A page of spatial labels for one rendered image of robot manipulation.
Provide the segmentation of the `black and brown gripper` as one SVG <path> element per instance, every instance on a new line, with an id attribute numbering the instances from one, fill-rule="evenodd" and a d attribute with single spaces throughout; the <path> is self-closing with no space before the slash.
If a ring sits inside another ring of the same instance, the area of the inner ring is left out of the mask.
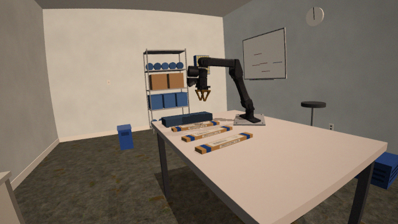
<path id="1" fill-rule="evenodd" d="M 197 88 L 197 90 L 195 90 L 195 92 L 196 92 L 199 100 L 201 101 L 203 99 L 203 101 L 206 101 L 208 95 L 211 92 L 211 90 L 208 90 L 208 88 L 210 88 L 210 86 L 207 86 L 207 78 L 205 78 L 205 86 L 195 86 L 195 88 Z M 198 92 L 201 92 L 201 98 L 200 98 Z M 204 98 L 204 93 L 205 92 L 207 92 L 206 98 Z"/>

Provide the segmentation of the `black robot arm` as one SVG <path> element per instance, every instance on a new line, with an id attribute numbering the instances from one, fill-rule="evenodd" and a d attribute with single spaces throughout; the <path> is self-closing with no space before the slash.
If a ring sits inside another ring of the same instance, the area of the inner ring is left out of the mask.
<path id="1" fill-rule="evenodd" d="M 253 102 L 247 93 L 247 89 L 245 88 L 245 84 L 242 77 L 243 70 L 239 59 L 200 57 L 198 59 L 198 64 L 201 68 L 198 68 L 199 66 L 191 66 L 191 67 L 188 66 L 188 77 L 200 77 L 200 78 L 186 78 L 186 83 L 188 87 L 192 87 L 195 84 L 196 86 L 205 86 L 205 78 L 207 77 L 207 70 L 205 68 L 208 68 L 208 66 L 229 67 L 229 75 L 234 80 L 237 86 L 237 90 L 241 98 L 241 105 L 246 109 L 245 110 L 246 116 L 245 114 L 241 114 L 239 116 L 252 123 L 261 122 L 260 119 L 254 117 L 255 108 L 253 107 Z"/>

